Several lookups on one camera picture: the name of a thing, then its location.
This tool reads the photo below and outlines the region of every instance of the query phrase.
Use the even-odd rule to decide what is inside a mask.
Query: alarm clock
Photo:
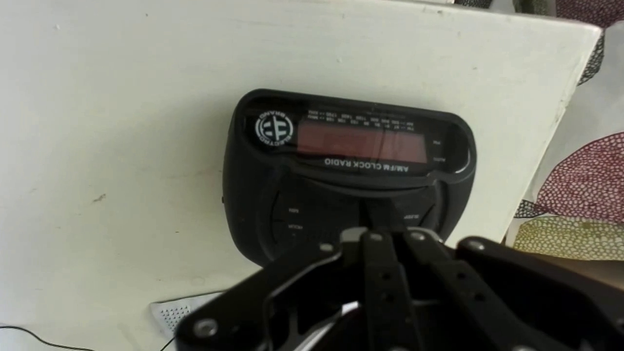
[[[223,201],[238,249],[266,265],[355,226],[445,240],[474,173],[476,142],[459,115],[256,89],[231,123]]]

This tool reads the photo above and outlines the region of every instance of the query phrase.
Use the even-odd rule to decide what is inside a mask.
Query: fabric
[[[539,204],[560,216],[624,222],[624,132],[589,142],[558,164]]]
[[[623,0],[556,0],[556,15],[611,27],[624,19]]]
[[[588,261],[624,261],[624,226],[603,220],[541,216],[521,224],[515,249]]]

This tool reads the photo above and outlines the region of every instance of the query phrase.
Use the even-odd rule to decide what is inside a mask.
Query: clock logo
[[[266,111],[256,121],[256,134],[270,146],[283,146],[293,138],[295,126],[287,113]]]

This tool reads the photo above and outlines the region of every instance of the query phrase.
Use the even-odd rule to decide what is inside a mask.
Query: white surface
[[[463,115],[480,165],[455,240],[502,238],[597,37],[379,0],[3,0],[0,321],[155,351],[151,302],[246,277],[221,165],[254,87]]]
[[[605,35],[605,60],[601,72],[584,84],[543,158],[527,199],[535,201],[550,171],[570,154],[597,138],[624,132],[624,21]]]
[[[159,300],[151,304],[151,314],[159,323],[164,337],[172,339],[176,335],[178,323],[201,308],[203,304],[215,300],[221,292],[182,296],[174,300]]]

